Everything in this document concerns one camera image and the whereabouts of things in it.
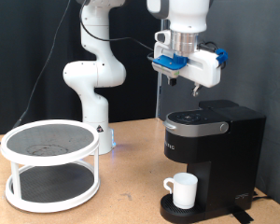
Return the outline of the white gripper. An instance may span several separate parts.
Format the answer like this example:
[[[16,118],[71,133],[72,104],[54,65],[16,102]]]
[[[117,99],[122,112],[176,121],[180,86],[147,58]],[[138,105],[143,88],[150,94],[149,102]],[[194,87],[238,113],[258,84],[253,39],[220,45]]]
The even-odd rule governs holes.
[[[169,79],[183,77],[195,83],[192,96],[202,87],[211,88],[220,81],[222,60],[215,52],[198,49],[197,34],[163,30],[155,34],[153,68]]]

